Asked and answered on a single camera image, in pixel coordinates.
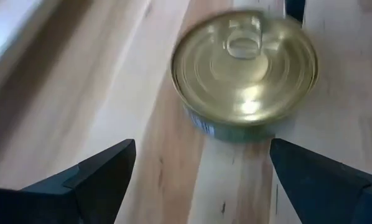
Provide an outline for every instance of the wooden surface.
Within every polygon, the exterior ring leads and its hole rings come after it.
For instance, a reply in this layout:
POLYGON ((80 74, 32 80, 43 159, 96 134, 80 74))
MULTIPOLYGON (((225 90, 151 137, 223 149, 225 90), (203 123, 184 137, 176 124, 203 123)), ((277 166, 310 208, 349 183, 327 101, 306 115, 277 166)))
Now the wooden surface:
POLYGON ((0 0, 0 87, 61 0, 0 0))
MULTIPOLYGON (((0 91, 0 187, 25 187, 134 138, 117 223, 300 223, 269 140, 204 136, 170 81, 179 35, 244 6, 282 9, 280 0, 64 1, 0 91)), ((277 136, 372 173, 372 0, 308 0, 304 29, 321 79, 277 136)))

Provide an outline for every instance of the can rim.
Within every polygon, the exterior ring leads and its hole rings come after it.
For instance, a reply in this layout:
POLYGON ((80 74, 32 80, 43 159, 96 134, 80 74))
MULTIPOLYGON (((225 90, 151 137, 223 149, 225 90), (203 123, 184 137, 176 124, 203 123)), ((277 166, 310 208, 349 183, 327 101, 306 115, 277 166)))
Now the can rim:
MULTIPOLYGON (((170 71, 171 71, 171 77, 172 77, 172 84, 174 85, 174 88, 175 88, 176 92, 178 93, 178 95, 182 99, 183 104, 189 110, 192 110, 195 114, 197 114, 198 116, 201 116, 203 119, 205 119, 207 121, 214 122, 214 123, 221 123, 221 124, 225 124, 225 125, 237 125, 237 126, 255 126, 255 125, 272 123, 274 121, 282 119, 282 118, 286 117, 287 115, 291 114, 303 102, 303 99, 306 98, 306 96, 312 91, 313 87, 317 83, 317 80, 319 79, 319 59, 317 57, 317 51, 314 48, 314 45, 312 44, 311 38, 302 30, 302 28, 300 28, 301 32, 302 32, 302 35, 305 37, 305 39, 307 41, 306 44, 308 44, 309 47, 312 49, 312 53, 313 53, 313 56, 314 56, 314 67, 313 67, 314 72, 313 72, 312 80, 310 82, 310 85, 309 85, 307 91, 301 97, 299 97, 298 99, 295 99, 293 104, 291 104, 290 107, 288 107, 286 110, 284 110, 284 112, 281 113, 280 115, 272 117, 272 118, 264 119, 264 120, 259 120, 259 121, 234 122, 234 121, 228 121, 228 120, 225 120, 225 119, 210 118, 209 116, 207 116, 207 115, 199 112, 198 110, 196 110, 188 102, 188 100, 186 99, 186 97, 182 93, 182 90, 180 89, 178 79, 177 79, 177 77, 175 75, 175 72, 174 72, 175 56, 177 55, 177 52, 179 51, 180 46, 185 44, 184 42, 188 39, 188 37, 190 35, 192 35, 194 30, 198 30, 199 28, 205 27, 207 24, 209 24, 210 22, 214 21, 215 19, 217 19, 219 17, 229 16, 229 15, 232 15, 232 14, 239 14, 239 13, 251 13, 251 12, 256 12, 256 11, 262 12, 259 9, 233 9, 231 11, 223 11, 223 12, 219 12, 219 13, 216 13, 214 15, 211 15, 208 18, 203 19, 202 21, 198 22, 197 24, 195 24, 191 28, 187 29, 180 36, 180 38, 178 38, 178 41, 177 41, 177 43, 174 47, 174 50, 172 51, 171 61, 170 61, 170 71)), ((292 26, 299 26, 300 27, 300 25, 301 25, 301 23, 298 20, 294 19, 291 16, 284 16, 284 19, 289 21, 290 25, 292 25, 292 26)))

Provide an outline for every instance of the pull ring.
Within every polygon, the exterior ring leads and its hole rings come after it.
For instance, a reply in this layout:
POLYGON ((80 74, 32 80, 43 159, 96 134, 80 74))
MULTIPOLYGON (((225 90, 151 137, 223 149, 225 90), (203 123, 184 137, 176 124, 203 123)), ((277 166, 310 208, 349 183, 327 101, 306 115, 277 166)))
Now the pull ring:
POLYGON ((226 40, 228 53, 237 59, 253 59, 261 54, 262 24, 260 18, 251 18, 254 29, 241 28, 234 30, 226 40))

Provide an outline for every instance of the can lid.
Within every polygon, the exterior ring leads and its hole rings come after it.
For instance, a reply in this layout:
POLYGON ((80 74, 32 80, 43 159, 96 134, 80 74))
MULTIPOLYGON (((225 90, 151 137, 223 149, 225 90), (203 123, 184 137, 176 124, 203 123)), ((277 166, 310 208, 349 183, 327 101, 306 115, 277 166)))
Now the can lid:
POLYGON ((199 115, 259 124, 286 115, 308 93, 317 79, 317 57, 291 18, 226 12, 183 37, 172 57, 172 78, 199 115))

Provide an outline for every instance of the tin can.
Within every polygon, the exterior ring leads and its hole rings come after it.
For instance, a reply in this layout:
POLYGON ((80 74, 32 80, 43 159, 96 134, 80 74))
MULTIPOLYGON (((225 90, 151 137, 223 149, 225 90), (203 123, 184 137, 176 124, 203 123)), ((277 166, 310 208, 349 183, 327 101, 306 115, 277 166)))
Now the tin can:
POLYGON ((177 44, 171 71, 193 123, 233 142, 275 134, 318 77, 301 23, 259 10, 224 12, 196 25, 177 44))

